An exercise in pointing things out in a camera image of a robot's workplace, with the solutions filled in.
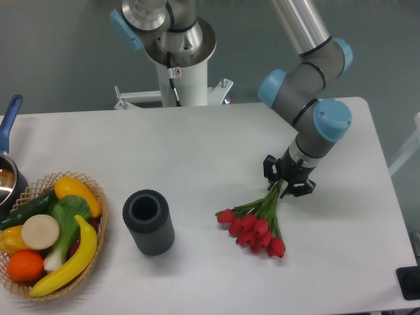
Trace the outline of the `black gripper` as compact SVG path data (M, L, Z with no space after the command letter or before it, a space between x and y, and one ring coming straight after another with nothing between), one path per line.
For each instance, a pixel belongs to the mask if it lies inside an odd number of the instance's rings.
M262 164L263 175L268 180L268 191L281 179L288 183L280 199L285 195L296 198L305 196L313 193L316 187L316 183L308 179L315 167L305 167L301 159L295 162L289 154L284 154L280 159L267 155Z

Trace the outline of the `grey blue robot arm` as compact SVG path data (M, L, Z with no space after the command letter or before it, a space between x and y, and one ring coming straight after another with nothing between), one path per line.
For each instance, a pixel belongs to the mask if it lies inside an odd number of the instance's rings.
M313 192L311 172L352 123L343 102L317 97L350 66L352 49L330 36L312 1L273 6L301 62L289 73L270 72L258 96L297 136L281 158L267 156L263 169L270 184L284 180L285 193L300 197ZM110 24L126 46L145 50L156 65L165 107L206 106L214 99L207 62L217 41L211 25L197 15L195 1L123 1L110 13Z

